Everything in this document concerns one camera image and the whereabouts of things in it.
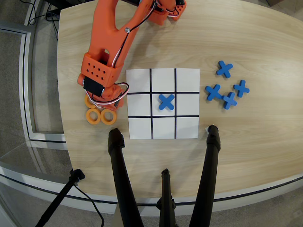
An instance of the orange ring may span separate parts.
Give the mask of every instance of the orange ring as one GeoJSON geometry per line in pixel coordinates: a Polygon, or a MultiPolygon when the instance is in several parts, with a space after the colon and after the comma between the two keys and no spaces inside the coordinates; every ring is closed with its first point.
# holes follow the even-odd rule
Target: orange ring
{"type": "Polygon", "coordinates": [[[96,106],[90,102],[89,97],[87,96],[87,94],[85,95],[85,105],[86,105],[89,109],[96,108],[96,106]]]}
{"type": "Polygon", "coordinates": [[[104,124],[107,124],[107,125],[111,125],[111,124],[114,124],[117,120],[117,113],[115,111],[112,111],[112,110],[109,110],[109,109],[105,109],[101,112],[100,114],[100,118],[101,118],[101,121],[104,123],[104,124]],[[113,119],[111,121],[108,121],[106,118],[105,118],[105,113],[106,112],[109,112],[113,115],[113,119]]]}
{"type": "Polygon", "coordinates": [[[99,109],[95,109],[95,108],[89,109],[89,110],[86,112],[86,119],[87,119],[87,121],[88,121],[89,123],[91,123],[91,124],[98,124],[98,123],[101,121],[100,114],[101,114],[101,112],[100,112],[99,109]],[[96,120],[93,120],[93,119],[90,117],[90,113],[91,113],[91,112],[95,112],[95,113],[97,114],[97,117],[98,117],[98,118],[97,118],[96,120]]]}

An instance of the cable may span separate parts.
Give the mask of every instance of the cable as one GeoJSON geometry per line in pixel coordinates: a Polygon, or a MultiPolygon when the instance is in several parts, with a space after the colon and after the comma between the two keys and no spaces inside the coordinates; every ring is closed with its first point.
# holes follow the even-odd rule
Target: cable
{"type": "Polygon", "coordinates": [[[117,63],[117,61],[118,61],[118,58],[120,57],[120,54],[121,54],[122,49],[123,49],[123,47],[124,47],[124,44],[126,43],[126,40],[127,40],[128,35],[131,33],[131,31],[133,31],[134,29],[138,28],[144,21],[146,21],[146,20],[151,16],[151,14],[152,14],[152,13],[154,12],[154,10],[156,9],[156,6],[157,6],[157,3],[154,1],[154,2],[153,2],[153,7],[152,7],[152,9],[151,9],[150,12],[148,13],[148,15],[143,19],[143,21],[141,21],[138,25],[136,25],[135,27],[133,27],[133,28],[130,30],[129,33],[127,33],[127,35],[126,35],[126,37],[125,37],[125,39],[124,39],[124,41],[123,41],[123,43],[122,43],[122,46],[121,46],[120,50],[118,51],[116,57],[114,58],[115,61],[113,61],[113,64],[112,64],[112,66],[114,65],[113,68],[115,68],[115,66],[116,66],[116,63],[117,63]]]}
{"type": "MultiPolygon", "coordinates": [[[[162,6],[162,4],[159,2],[159,0],[156,0],[156,2],[157,2],[158,5],[162,6]]],[[[168,15],[168,17],[177,17],[180,14],[176,7],[174,8],[173,11],[170,11],[168,9],[165,9],[165,11],[167,11],[169,13],[173,13],[173,12],[177,11],[177,13],[178,13],[177,15],[168,15]]]]}
{"type": "Polygon", "coordinates": [[[154,2],[153,2],[153,7],[152,7],[152,9],[150,10],[149,14],[144,18],[143,21],[141,21],[140,24],[138,24],[137,26],[133,27],[133,28],[131,29],[131,31],[133,31],[134,29],[138,28],[141,24],[143,24],[143,22],[145,22],[145,21],[151,16],[151,14],[155,11],[156,5],[157,5],[157,3],[154,1],[154,2]]]}
{"type": "Polygon", "coordinates": [[[86,193],[84,193],[83,191],[81,191],[80,188],[77,188],[77,186],[76,186],[75,184],[74,184],[74,187],[75,187],[79,192],[81,192],[83,195],[85,195],[85,196],[92,202],[94,208],[96,209],[96,212],[99,214],[99,216],[100,216],[100,218],[101,218],[101,220],[102,220],[101,227],[103,227],[103,226],[104,226],[104,218],[103,218],[102,214],[100,213],[100,211],[98,210],[97,206],[95,205],[94,201],[93,201],[86,193]]]}
{"type": "Polygon", "coordinates": [[[33,9],[34,9],[34,13],[35,13],[35,17],[34,17],[34,18],[37,18],[37,15],[36,15],[36,8],[35,8],[35,5],[34,5],[33,3],[27,2],[27,1],[23,1],[23,0],[19,0],[19,1],[21,1],[21,2],[23,2],[23,3],[26,3],[26,4],[32,5],[32,6],[33,6],[33,9]]]}
{"type": "MultiPolygon", "coordinates": [[[[47,12],[46,12],[46,13],[48,13],[48,10],[50,10],[50,12],[51,12],[51,14],[52,14],[51,4],[49,4],[49,3],[48,3],[48,8],[47,8],[47,12]]],[[[57,40],[58,40],[58,34],[59,34],[59,32],[58,32],[58,30],[57,30],[57,27],[56,27],[56,25],[55,25],[55,22],[54,22],[52,16],[51,16],[51,18],[52,18],[52,23],[53,23],[53,29],[54,29],[54,31],[55,31],[56,38],[57,38],[57,40]]]]}
{"type": "Polygon", "coordinates": [[[178,14],[177,15],[168,15],[168,17],[178,17],[179,16],[179,11],[177,10],[177,8],[175,7],[175,10],[174,11],[172,11],[172,12],[170,12],[170,13],[173,13],[173,12],[177,12],[178,14]]]}
{"type": "Polygon", "coordinates": [[[127,86],[127,89],[125,90],[125,92],[123,92],[122,93],[122,95],[121,96],[119,96],[119,97],[117,97],[117,98],[115,98],[115,99],[113,99],[113,100],[110,100],[110,101],[107,101],[107,102],[100,102],[100,101],[96,101],[96,100],[94,100],[94,98],[93,98],[93,94],[92,94],[92,96],[90,97],[90,95],[89,95],[89,93],[87,92],[87,90],[85,90],[85,92],[86,92],[86,94],[88,95],[88,97],[89,97],[89,99],[90,99],[90,101],[92,102],[92,104],[94,104],[96,107],[98,107],[98,108],[102,108],[102,107],[100,107],[99,105],[109,105],[109,104],[112,104],[112,103],[115,103],[115,102],[117,102],[117,101],[119,101],[120,99],[122,99],[126,94],[127,94],[127,92],[129,91],[129,85],[128,85],[128,83],[118,83],[118,84],[115,84],[115,85],[125,85],[125,86],[127,86]]]}

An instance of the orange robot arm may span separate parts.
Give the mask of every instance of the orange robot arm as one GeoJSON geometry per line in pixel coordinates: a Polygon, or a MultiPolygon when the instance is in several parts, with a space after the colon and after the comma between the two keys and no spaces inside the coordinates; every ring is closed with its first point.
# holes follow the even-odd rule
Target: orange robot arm
{"type": "Polygon", "coordinates": [[[99,0],[94,13],[89,51],[84,54],[78,77],[78,83],[84,86],[93,104],[113,111],[123,106],[122,98],[129,89],[128,84],[115,82],[139,26],[147,19],[159,25],[163,25],[167,17],[178,20],[186,7],[183,0],[125,1],[137,2],[138,9],[133,18],[118,30],[115,25],[118,0],[99,0]]]}

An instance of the wooden table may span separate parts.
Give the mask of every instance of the wooden table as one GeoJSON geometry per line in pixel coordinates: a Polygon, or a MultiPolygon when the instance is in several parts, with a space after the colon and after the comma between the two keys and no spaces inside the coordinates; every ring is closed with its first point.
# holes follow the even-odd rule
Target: wooden table
{"type": "MultiPolygon", "coordinates": [[[[174,196],[195,196],[206,148],[206,126],[219,128],[216,193],[277,181],[303,172],[303,23],[259,5],[239,0],[188,1],[175,23],[144,23],[134,40],[126,69],[200,68],[199,139],[129,140],[127,100],[112,126],[91,125],[85,114],[85,91],[77,84],[88,51],[97,1],[61,11],[58,84],[64,133],[73,168],[86,175],[85,192],[116,195],[108,133],[117,127],[125,137],[124,158],[135,196],[160,197],[161,171],[170,170],[174,196]],[[216,76],[218,61],[232,63],[232,77],[216,76]],[[250,93],[226,111],[207,102],[206,86],[223,94],[245,79],[250,93]]],[[[119,2],[118,28],[136,7],[119,2]]]]}

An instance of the black tripod leg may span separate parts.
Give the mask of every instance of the black tripod leg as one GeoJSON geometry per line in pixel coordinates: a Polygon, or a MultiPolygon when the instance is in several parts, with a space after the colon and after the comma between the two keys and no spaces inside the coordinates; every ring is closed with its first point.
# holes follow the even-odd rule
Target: black tripod leg
{"type": "Polygon", "coordinates": [[[208,227],[210,225],[221,144],[216,126],[211,125],[208,132],[204,166],[189,227],[208,227]]]}
{"type": "Polygon", "coordinates": [[[108,152],[112,161],[116,193],[123,225],[125,227],[143,227],[124,163],[122,154],[122,148],[124,147],[123,135],[119,129],[113,129],[110,131],[108,138],[108,152]]]}
{"type": "Polygon", "coordinates": [[[67,193],[70,191],[71,187],[80,180],[85,178],[85,175],[80,169],[76,169],[75,171],[70,172],[70,180],[69,182],[62,188],[60,193],[57,195],[57,197],[53,200],[51,205],[46,209],[44,214],[41,216],[39,222],[37,223],[36,227],[42,227],[44,226],[48,220],[51,218],[55,210],[58,208],[64,197],[67,195],[67,193]]]}
{"type": "Polygon", "coordinates": [[[162,197],[157,203],[160,210],[160,227],[176,227],[175,202],[171,196],[170,174],[168,169],[162,171],[162,197]]]}

